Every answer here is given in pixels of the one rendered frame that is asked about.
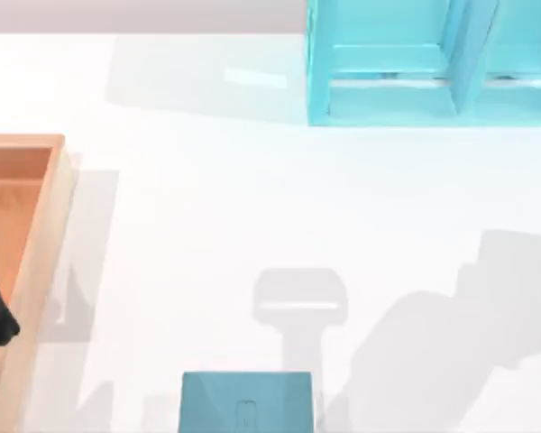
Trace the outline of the light blue rack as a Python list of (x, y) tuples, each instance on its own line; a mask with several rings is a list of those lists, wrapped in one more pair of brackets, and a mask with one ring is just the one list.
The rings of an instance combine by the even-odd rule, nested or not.
[(307, 120), (541, 126), (541, 0), (307, 0)]

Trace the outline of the shallow salmon-coloured box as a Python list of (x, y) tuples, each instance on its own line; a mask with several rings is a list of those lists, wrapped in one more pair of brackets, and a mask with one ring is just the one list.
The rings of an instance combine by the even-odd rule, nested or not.
[(0, 433), (17, 433), (76, 172), (61, 134), (0, 134), (0, 291), (21, 332), (0, 346)]

